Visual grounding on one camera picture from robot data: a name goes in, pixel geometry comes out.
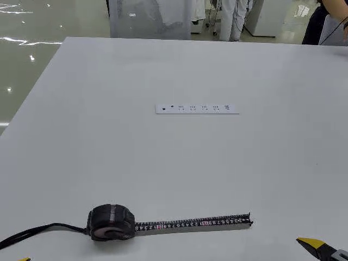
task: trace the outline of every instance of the black cord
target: black cord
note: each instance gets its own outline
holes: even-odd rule
[[[41,227],[34,227],[31,229],[25,230],[23,232],[17,233],[9,238],[6,238],[5,240],[0,242],[0,250],[6,248],[8,246],[11,246],[15,243],[18,243],[22,240],[25,240],[27,238],[30,238],[34,235],[37,235],[37,234],[43,232],[44,230],[46,230],[50,227],[65,227],[65,228],[68,228],[70,230],[76,231],[78,233],[86,234],[85,228],[70,226],[70,225],[63,224],[63,223],[52,223],[52,224],[44,225]]]
[[[343,24],[347,19],[348,19],[348,16],[347,16],[342,22],[340,22],[340,24],[337,25],[337,27],[335,28],[335,30],[332,31],[332,33],[329,34],[328,37],[326,37],[326,38],[324,39],[324,41],[321,42],[319,45],[322,45],[334,32],[336,32],[336,30],[341,26],[341,24]]]

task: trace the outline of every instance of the yellow object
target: yellow object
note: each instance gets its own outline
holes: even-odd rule
[[[313,238],[298,238],[297,240],[300,240],[302,242],[307,243],[311,247],[318,249],[320,248],[325,242],[318,240],[318,239],[313,239]]]

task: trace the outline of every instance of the floor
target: floor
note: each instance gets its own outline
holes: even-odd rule
[[[316,0],[293,0],[277,38],[245,42],[300,44]],[[67,36],[109,37],[104,0],[2,0],[0,3],[0,135]],[[193,40],[217,41],[212,29]]]

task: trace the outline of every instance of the white table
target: white table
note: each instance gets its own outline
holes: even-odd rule
[[[255,224],[108,243],[47,232],[0,260],[315,260],[298,236],[347,249],[347,62],[344,47],[66,39],[0,137],[1,239],[83,227],[105,203],[138,221],[251,211]]]

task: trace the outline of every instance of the tape measure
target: tape measure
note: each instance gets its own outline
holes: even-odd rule
[[[106,204],[94,208],[89,213],[86,228],[63,223],[31,228],[1,241],[0,250],[55,226],[89,235],[95,241],[109,241],[127,240],[136,235],[244,229],[251,227],[252,224],[250,213],[202,219],[135,222],[134,215],[128,208],[121,205]]]

